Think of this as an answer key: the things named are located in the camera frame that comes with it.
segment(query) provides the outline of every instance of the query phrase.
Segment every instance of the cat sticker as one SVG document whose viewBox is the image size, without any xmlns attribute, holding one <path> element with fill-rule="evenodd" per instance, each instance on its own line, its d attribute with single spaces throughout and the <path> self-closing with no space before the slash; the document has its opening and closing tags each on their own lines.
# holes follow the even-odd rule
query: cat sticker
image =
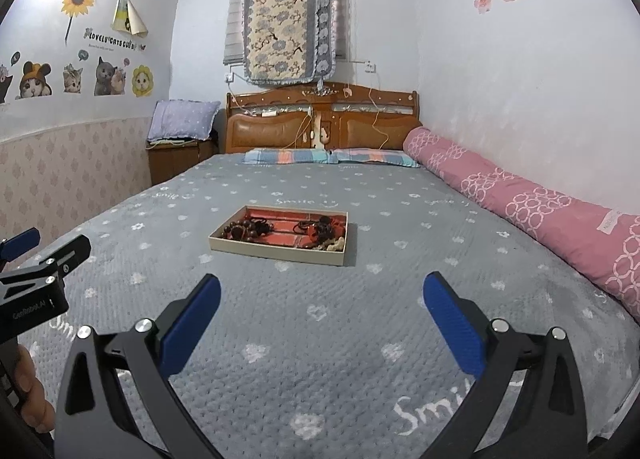
<svg viewBox="0 0 640 459">
<path fill-rule="evenodd" d="M 137 69 L 133 69 L 133 81 L 131 83 L 133 93 L 136 97 L 150 96 L 154 89 L 154 76 L 149 67 L 141 65 Z"/>
<path fill-rule="evenodd" d="M 65 67 L 65 70 L 62 71 L 62 77 L 65 82 L 65 92 L 80 94 L 82 68 L 74 69 L 73 65 L 69 64 Z"/>
<path fill-rule="evenodd" d="M 124 86 L 127 74 L 124 69 L 114 67 L 109 62 L 98 60 L 95 69 L 94 96 L 116 96 L 124 94 Z"/>
<path fill-rule="evenodd" d="M 4 103 L 6 92 L 9 90 L 9 85 L 11 85 L 13 79 L 13 76 L 9 76 L 9 69 L 4 65 L 0 65 L 0 104 Z"/>
<path fill-rule="evenodd" d="M 50 96 L 51 87 L 47 84 L 46 77 L 51 72 L 49 64 L 34 64 L 25 62 L 22 68 L 20 80 L 20 98 L 36 98 L 38 96 Z"/>
</svg>

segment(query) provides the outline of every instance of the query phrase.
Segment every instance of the purple pillow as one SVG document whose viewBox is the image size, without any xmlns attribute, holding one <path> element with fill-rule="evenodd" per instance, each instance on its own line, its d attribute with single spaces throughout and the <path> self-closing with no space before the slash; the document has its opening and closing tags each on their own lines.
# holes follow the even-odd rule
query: purple pillow
<svg viewBox="0 0 640 459">
<path fill-rule="evenodd" d="M 160 139 L 209 139 L 220 102 L 168 100 L 156 103 L 148 141 Z"/>
</svg>

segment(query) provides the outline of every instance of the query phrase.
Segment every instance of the silver bolt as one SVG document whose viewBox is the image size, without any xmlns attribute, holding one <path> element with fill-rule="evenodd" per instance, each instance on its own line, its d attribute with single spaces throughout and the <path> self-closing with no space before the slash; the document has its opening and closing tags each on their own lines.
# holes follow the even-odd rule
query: silver bolt
<svg viewBox="0 0 640 459">
<path fill-rule="evenodd" d="M 90 335 L 91 335 L 91 327 L 89 327 L 88 325 L 83 325 L 81 328 L 78 329 L 78 338 L 80 338 L 81 340 L 88 338 Z"/>
<path fill-rule="evenodd" d="M 151 327 L 153 327 L 153 322 L 149 320 L 149 318 L 142 318 L 136 322 L 136 331 L 139 333 L 146 333 Z"/>
<path fill-rule="evenodd" d="M 566 338 L 566 332 L 564 332 L 564 329 L 559 327 L 551 329 L 551 334 L 556 340 L 564 340 Z"/>
<path fill-rule="evenodd" d="M 493 327 L 494 331 L 497 333 L 506 333 L 509 330 L 509 324 L 502 318 L 496 318 L 491 322 L 491 327 Z"/>
</svg>

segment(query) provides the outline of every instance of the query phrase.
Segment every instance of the box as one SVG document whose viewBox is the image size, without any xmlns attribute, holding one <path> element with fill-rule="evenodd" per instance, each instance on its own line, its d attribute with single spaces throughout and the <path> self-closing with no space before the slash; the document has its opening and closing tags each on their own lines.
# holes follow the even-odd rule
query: box
<svg viewBox="0 0 640 459">
<path fill-rule="evenodd" d="M 245 241 L 233 241 L 221 239 L 225 226 L 230 222 L 244 219 L 247 215 L 253 217 L 268 217 L 282 215 L 293 217 L 291 220 L 314 220 L 315 217 L 341 217 L 344 220 L 344 250 L 343 251 L 320 251 L 318 249 L 289 248 L 286 246 L 271 246 Z M 250 257 L 262 257 L 263 259 L 275 259 L 277 261 L 306 262 L 307 264 L 328 264 L 344 265 L 344 254 L 348 247 L 348 215 L 346 212 L 328 212 L 327 210 L 296 210 L 293 208 L 277 208 L 274 206 L 243 206 L 235 214 L 229 217 L 221 226 L 217 227 L 209 235 L 209 247 L 214 251 L 225 251 L 226 253 L 237 253 L 238 255 L 248 255 Z"/>
</svg>

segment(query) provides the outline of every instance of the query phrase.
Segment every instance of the wainscoting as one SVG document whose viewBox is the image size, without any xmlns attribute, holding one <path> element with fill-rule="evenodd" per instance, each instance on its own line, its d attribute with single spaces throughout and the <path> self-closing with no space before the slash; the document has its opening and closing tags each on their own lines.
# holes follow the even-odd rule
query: wainscoting
<svg viewBox="0 0 640 459">
<path fill-rule="evenodd" d="M 0 239 L 32 226 L 39 248 L 151 186 L 151 118 L 63 126 L 0 144 Z"/>
</svg>

